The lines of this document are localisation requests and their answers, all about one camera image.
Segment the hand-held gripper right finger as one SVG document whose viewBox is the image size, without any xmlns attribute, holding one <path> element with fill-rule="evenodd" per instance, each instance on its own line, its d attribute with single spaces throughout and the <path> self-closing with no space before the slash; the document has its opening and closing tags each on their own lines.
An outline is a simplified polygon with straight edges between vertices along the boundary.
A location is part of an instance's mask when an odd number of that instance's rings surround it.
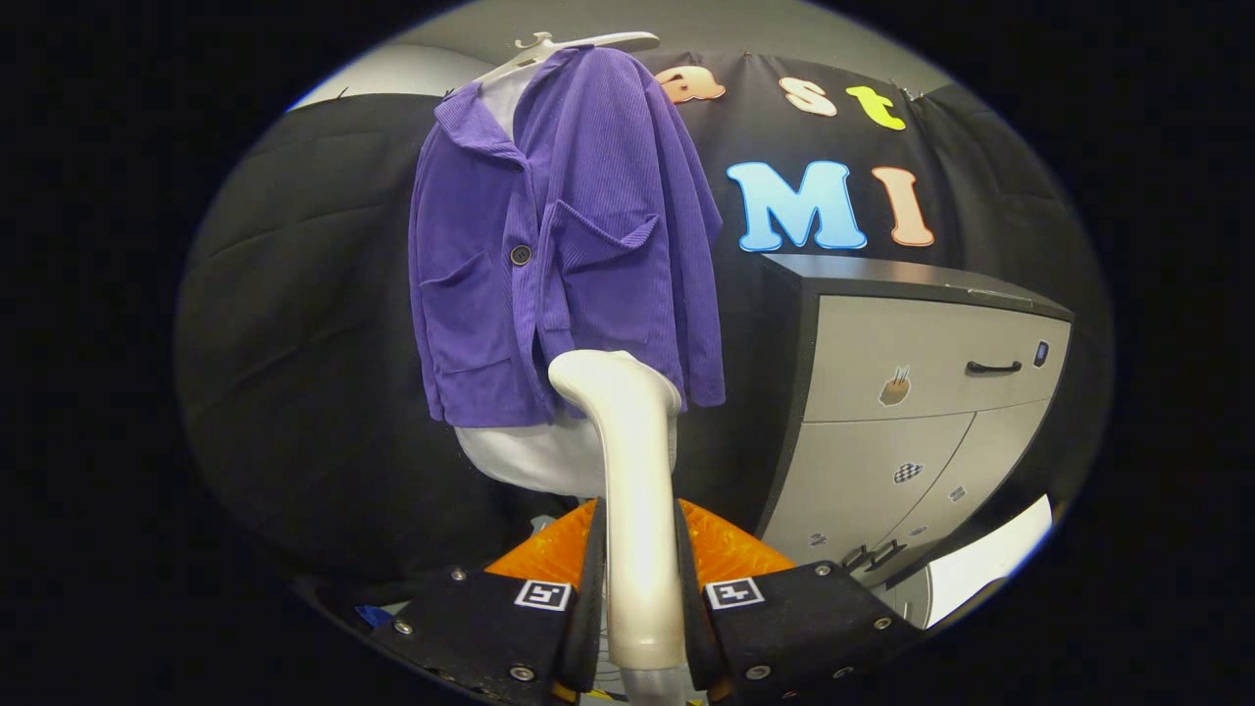
<svg viewBox="0 0 1255 706">
<path fill-rule="evenodd" d="M 686 670 L 708 703 L 835 705 L 922 642 L 843 567 L 797 564 L 694 502 L 674 518 Z"/>
</svg>

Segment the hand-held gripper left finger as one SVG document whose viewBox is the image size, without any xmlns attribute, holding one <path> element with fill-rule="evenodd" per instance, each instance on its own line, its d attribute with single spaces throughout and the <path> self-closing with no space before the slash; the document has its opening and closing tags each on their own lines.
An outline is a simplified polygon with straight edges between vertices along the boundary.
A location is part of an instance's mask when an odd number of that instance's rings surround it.
<svg viewBox="0 0 1255 706">
<path fill-rule="evenodd" d="M 418 581 L 369 643 L 492 703 L 577 705 L 599 668 L 605 537 L 601 502 L 584 502 L 482 571 Z"/>
</svg>

